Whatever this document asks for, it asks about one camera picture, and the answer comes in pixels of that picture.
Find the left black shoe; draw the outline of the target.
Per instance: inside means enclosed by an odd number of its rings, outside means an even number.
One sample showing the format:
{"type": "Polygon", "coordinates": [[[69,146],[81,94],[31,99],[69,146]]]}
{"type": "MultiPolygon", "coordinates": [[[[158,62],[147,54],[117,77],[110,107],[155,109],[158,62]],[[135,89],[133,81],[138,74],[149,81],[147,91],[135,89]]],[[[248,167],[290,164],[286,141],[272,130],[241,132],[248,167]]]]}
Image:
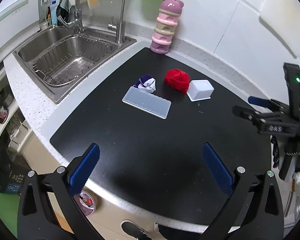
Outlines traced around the left black shoe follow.
{"type": "Polygon", "coordinates": [[[151,237],[146,231],[140,228],[137,224],[130,220],[124,220],[121,223],[121,229],[131,237],[137,240],[151,240],[151,237]]]}

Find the translucent plastic lid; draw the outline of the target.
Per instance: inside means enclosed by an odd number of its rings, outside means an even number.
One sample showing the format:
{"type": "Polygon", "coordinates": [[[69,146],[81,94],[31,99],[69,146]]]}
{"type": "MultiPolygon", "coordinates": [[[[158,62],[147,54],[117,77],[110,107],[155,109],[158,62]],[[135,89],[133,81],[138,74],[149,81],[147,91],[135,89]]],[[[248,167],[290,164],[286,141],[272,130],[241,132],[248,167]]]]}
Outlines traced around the translucent plastic lid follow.
{"type": "Polygon", "coordinates": [[[129,88],[122,102],[161,119],[167,118],[171,106],[170,101],[135,87],[129,88]]]}

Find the pink stacked bear container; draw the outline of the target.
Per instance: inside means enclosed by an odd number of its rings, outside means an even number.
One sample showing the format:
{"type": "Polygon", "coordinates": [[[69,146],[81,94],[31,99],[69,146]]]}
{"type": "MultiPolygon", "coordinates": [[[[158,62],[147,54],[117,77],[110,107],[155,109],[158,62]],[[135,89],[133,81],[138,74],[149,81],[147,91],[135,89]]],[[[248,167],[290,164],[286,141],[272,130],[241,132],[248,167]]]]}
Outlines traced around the pink stacked bear container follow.
{"type": "Polygon", "coordinates": [[[161,55],[169,52],[183,7],[184,3],[180,0],[162,1],[149,47],[151,51],[161,55]]]}

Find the white plastic box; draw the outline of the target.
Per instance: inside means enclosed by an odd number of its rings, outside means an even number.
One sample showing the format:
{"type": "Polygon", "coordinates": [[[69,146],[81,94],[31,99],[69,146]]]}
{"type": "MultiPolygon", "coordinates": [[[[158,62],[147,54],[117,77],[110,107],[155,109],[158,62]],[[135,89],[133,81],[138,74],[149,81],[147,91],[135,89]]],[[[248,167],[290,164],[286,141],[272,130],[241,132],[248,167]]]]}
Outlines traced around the white plastic box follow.
{"type": "Polygon", "coordinates": [[[187,90],[189,99],[194,101],[201,101],[210,99],[214,91],[214,87],[209,80],[192,80],[187,90]]]}

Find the black counter mat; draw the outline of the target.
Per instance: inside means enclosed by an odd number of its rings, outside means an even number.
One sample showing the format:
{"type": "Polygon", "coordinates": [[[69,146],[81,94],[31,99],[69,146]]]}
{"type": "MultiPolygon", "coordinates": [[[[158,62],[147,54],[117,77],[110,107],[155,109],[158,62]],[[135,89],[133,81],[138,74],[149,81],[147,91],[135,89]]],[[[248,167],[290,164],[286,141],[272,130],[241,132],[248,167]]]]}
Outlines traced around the black counter mat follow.
{"type": "Polygon", "coordinates": [[[156,215],[207,225],[227,200],[203,158],[212,146],[230,172],[238,166],[262,174],[270,169],[270,138],[233,115],[246,106],[216,81],[209,100],[192,102],[168,86],[165,74],[179,69],[194,80],[206,76],[165,55],[143,48],[97,86],[51,138],[67,160],[98,144],[100,159],[91,179],[114,196],[156,215]],[[122,99],[143,75],[157,81],[156,94],[171,102],[161,119],[122,99]]]}

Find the red wrapper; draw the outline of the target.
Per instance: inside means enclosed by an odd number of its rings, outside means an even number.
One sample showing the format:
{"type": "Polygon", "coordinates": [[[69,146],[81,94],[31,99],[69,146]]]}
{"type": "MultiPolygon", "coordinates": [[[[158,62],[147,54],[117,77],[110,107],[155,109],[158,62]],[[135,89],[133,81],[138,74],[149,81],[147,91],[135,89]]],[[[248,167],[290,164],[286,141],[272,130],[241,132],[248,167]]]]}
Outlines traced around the red wrapper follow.
{"type": "Polygon", "coordinates": [[[171,69],[166,72],[164,81],[171,88],[186,94],[190,85],[190,76],[182,70],[171,69]]]}

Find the black dual pedal trash bin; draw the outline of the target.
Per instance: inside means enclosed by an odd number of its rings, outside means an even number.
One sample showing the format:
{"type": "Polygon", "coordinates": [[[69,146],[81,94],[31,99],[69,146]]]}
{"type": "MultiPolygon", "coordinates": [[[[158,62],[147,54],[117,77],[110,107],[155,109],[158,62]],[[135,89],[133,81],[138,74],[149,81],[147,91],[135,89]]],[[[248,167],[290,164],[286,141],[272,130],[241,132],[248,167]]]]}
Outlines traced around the black dual pedal trash bin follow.
{"type": "Polygon", "coordinates": [[[19,194],[30,169],[11,161],[9,152],[0,147],[0,193],[19,194]]]}

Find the pink round waste basket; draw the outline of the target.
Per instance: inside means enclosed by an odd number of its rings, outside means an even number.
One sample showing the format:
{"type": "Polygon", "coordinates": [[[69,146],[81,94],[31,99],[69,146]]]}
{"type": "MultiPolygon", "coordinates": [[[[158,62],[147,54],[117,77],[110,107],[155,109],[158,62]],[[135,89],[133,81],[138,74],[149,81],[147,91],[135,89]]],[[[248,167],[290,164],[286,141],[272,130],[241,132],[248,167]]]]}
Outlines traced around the pink round waste basket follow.
{"type": "Polygon", "coordinates": [[[82,190],[80,194],[74,195],[74,200],[87,217],[95,213],[97,201],[87,191],[82,190]]]}

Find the purple white crumpled wrapper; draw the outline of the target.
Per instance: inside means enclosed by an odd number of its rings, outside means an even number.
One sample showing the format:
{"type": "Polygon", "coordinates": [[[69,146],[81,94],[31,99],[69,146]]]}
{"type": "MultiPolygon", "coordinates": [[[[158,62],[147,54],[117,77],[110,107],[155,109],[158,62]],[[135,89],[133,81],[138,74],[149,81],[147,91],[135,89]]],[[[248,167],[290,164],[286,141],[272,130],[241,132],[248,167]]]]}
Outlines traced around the purple white crumpled wrapper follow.
{"type": "Polygon", "coordinates": [[[147,93],[153,93],[156,91],[156,80],[151,75],[147,74],[138,79],[133,87],[142,90],[147,93]]]}

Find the chrome gooseneck faucet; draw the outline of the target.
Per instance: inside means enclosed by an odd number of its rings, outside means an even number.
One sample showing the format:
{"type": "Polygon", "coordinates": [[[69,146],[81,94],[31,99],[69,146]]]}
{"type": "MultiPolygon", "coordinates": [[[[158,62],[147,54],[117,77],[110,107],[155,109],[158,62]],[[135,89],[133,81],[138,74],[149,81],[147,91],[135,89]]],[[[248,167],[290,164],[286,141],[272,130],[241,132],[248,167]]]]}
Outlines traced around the chrome gooseneck faucet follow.
{"type": "Polygon", "coordinates": [[[126,0],[99,0],[93,10],[84,9],[84,23],[109,30],[116,35],[116,42],[125,42],[124,10],[126,0]]]}

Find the stainless steel double sink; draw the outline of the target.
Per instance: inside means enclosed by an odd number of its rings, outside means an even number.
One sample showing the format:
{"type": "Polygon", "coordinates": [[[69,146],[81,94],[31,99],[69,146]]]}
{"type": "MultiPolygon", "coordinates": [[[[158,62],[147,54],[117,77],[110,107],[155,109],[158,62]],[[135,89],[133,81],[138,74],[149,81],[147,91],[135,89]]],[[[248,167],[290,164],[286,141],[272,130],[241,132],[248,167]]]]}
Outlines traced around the stainless steel double sink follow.
{"type": "Polygon", "coordinates": [[[136,42],[115,34],[85,28],[76,34],[64,27],[51,26],[34,34],[13,55],[34,83],[55,104],[60,103],[82,80],[119,52],[136,42]]]}

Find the white storage bin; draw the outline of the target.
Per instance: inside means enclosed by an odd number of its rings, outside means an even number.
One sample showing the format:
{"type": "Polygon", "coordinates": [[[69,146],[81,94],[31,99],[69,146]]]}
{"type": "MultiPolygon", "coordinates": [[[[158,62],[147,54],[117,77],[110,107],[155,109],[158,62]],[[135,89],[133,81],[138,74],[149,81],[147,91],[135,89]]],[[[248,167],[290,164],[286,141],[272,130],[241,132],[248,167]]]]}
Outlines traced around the white storage bin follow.
{"type": "Polygon", "coordinates": [[[32,128],[30,127],[29,123],[25,120],[13,135],[12,140],[8,145],[8,149],[15,153],[20,152],[25,142],[27,142],[28,137],[31,135],[31,133],[32,128]]]}

